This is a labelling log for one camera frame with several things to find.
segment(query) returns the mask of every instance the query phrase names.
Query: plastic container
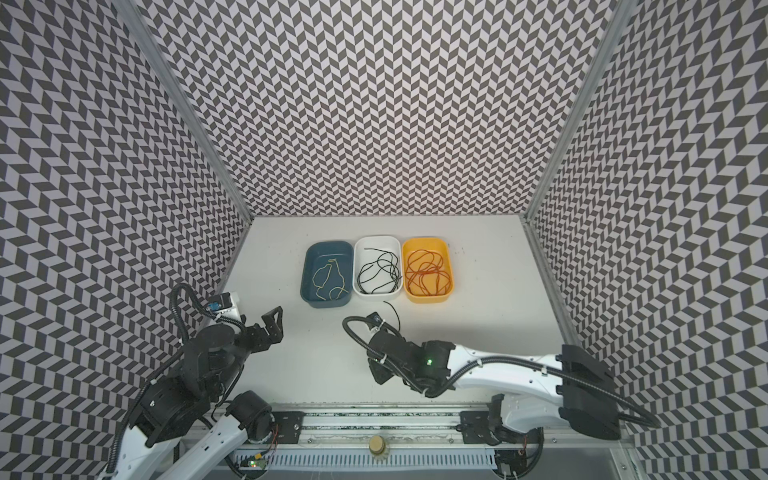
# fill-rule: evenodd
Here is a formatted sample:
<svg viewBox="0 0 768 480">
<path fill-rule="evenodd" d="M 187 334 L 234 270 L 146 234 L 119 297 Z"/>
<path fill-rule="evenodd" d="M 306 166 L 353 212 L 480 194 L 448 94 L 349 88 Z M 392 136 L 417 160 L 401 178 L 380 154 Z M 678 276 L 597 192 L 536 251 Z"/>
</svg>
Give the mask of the plastic container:
<svg viewBox="0 0 768 480">
<path fill-rule="evenodd" d="M 407 274 L 408 271 L 408 264 L 409 264 L 409 258 L 410 255 L 417 250 L 427 250 L 429 252 L 435 252 L 442 255 L 443 258 L 443 265 L 442 269 L 448 274 L 448 278 L 451 280 L 451 285 L 445 291 L 442 295 L 435 295 L 435 296 L 426 296 L 423 294 L 422 291 L 417 286 L 414 286 L 411 284 L 409 288 L 409 275 Z M 416 253 L 413 258 L 411 258 L 411 261 L 416 261 L 419 258 L 419 253 Z M 416 262 L 415 265 L 413 265 L 416 269 L 420 267 L 421 263 Z M 406 295 L 413 303 L 440 303 L 445 302 L 449 295 L 453 293 L 453 287 L 455 285 L 454 279 L 453 279 L 453 270 L 451 270 L 451 258 L 448 255 L 448 244 L 446 244 L 444 241 L 440 240 L 439 238 L 434 237 L 421 237 L 421 238 L 412 238 L 411 240 L 406 241 L 402 245 L 402 275 L 403 275 L 403 283 L 404 283 L 404 290 L 406 291 Z M 427 286 L 435 285 L 435 282 L 438 280 L 437 273 L 433 274 L 427 274 L 424 276 L 424 282 Z M 442 288 L 443 281 L 447 282 L 446 279 L 440 280 L 439 286 Z"/>
<path fill-rule="evenodd" d="M 394 258 L 390 255 L 384 254 L 380 251 L 384 250 L 392 252 Z M 360 275 L 360 270 L 365 267 L 367 263 L 376 262 L 381 256 L 385 255 L 382 260 L 391 260 L 399 269 L 400 279 L 397 281 L 397 285 L 392 282 L 392 275 L 384 270 L 380 270 L 376 265 L 369 266 Z M 389 235 L 378 235 L 376 237 L 363 237 L 357 240 L 355 243 L 355 264 L 352 271 L 353 288 L 365 300 L 391 300 L 400 294 L 402 290 L 402 259 L 400 258 L 400 241 L 395 237 Z"/>
<path fill-rule="evenodd" d="M 336 240 L 312 245 L 304 257 L 301 298 L 314 308 L 333 308 L 349 303 L 352 298 L 352 262 L 353 250 L 349 242 Z"/>
</svg>

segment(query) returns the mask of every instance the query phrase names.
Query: beige cord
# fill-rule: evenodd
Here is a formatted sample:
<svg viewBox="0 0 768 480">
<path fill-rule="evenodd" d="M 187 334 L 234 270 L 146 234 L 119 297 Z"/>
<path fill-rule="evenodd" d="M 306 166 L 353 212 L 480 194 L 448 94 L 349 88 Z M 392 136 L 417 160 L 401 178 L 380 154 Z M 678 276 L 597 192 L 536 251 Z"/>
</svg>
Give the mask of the beige cord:
<svg viewBox="0 0 768 480">
<path fill-rule="evenodd" d="M 326 283 L 328 283 L 328 279 L 331 277 L 331 271 L 333 270 L 333 264 L 336 265 L 336 271 L 339 273 L 339 276 L 341 277 L 341 286 L 333 287 L 328 292 L 328 298 L 326 299 L 326 298 L 323 298 L 322 295 L 320 295 L 320 290 L 325 288 Z M 317 276 L 317 274 L 321 270 L 325 269 L 327 266 L 329 266 L 330 268 L 328 269 L 328 275 L 326 275 L 326 281 L 323 282 L 323 285 L 318 285 L 317 283 L 315 283 L 315 277 Z M 341 274 L 341 269 L 339 268 L 339 262 L 335 258 L 332 258 L 331 260 L 328 260 L 328 263 L 326 263 L 325 265 L 323 265 L 322 267 L 317 269 L 315 274 L 312 275 L 312 284 L 317 288 L 317 291 L 315 292 L 315 295 L 317 295 L 317 297 L 320 298 L 321 300 L 338 300 L 341 297 L 342 293 L 344 293 L 344 292 L 349 293 L 349 291 L 345 288 L 346 287 L 346 281 L 344 280 L 344 276 Z M 337 288 L 339 288 L 341 290 L 339 291 L 339 295 L 336 295 L 336 298 L 333 298 L 333 291 L 336 290 Z"/>
</svg>

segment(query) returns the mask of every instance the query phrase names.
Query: tan round knob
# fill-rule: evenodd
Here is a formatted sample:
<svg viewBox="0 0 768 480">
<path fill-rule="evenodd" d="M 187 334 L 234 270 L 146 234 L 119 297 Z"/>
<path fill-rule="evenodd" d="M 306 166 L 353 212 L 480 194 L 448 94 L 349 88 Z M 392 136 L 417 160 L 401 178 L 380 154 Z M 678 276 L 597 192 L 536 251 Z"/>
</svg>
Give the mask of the tan round knob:
<svg viewBox="0 0 768 480">
<path fill-rule="evenodd" d="M 374 455 L 381 455 L 386 449 L 386 443 L 384 443 L 384 439 L 380 435 L 374 435 L 371 437 L 370 442 L 368 442 L 368 449 Z"/>
</svg>

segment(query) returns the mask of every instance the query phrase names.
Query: patterned wall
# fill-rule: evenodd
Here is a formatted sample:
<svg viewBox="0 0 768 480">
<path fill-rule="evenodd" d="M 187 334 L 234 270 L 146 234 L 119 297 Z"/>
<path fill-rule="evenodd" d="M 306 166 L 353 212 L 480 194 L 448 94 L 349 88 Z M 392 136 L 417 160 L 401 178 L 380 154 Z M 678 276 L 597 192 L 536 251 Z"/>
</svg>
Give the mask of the patterned wall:
<svg viewBox="0 0 768 480">
<path fill-rule="evenodd" d="M 0 25 L 0 478 L 93 475 L 244 224 L 105 0 Z"/>
<path fill-rule="evenodd" d="M 766 477 L 766 18 L 642 1 L 535 219 L 584 343 L 660 412 L 653 478 Z"/>
<path fill-rule="evenodd" d="M 615 0 L 138 0 L 256 215 L 522 212 Z"/>
</svg>

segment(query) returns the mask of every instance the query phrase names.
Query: white tabletop surface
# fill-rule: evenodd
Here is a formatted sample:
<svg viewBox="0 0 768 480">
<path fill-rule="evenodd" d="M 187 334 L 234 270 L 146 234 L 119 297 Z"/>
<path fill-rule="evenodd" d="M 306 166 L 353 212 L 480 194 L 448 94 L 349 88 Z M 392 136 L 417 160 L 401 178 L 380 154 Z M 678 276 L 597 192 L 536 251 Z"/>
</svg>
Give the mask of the white tabletop surface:
<svg viewBox="0 0 768 480">
<path fill-rule="evenodd" d="M 425 399 L 397 378 L 377 385 L 365 351 L 341 324 L 346 316 L 374 311 L 396 324 L 390 307 L 356 293 L 340 308 L 315 309 L 301 300 L 308 247 L 324 240 L 354 245 L 368 235 L 393 235 L 401 243 L 440 237 L 449 245 L 455 289 L 448 300 L 415 304 L 401 293 L 392 301 L 407 340 L 447 340 L 513 355 L 560 352 L 560 330 L 517 216 L 257 218 L 225 291 L 238 293 L 249 325 L 281 305 L 285 338 L 250 356 L 231 398 L 252 389 L 272 403 L 457 403 L 487 402 L 497 393 L 464 389 Z M 361 327 L 355 330 L 367 341 Z"/>
</svg>

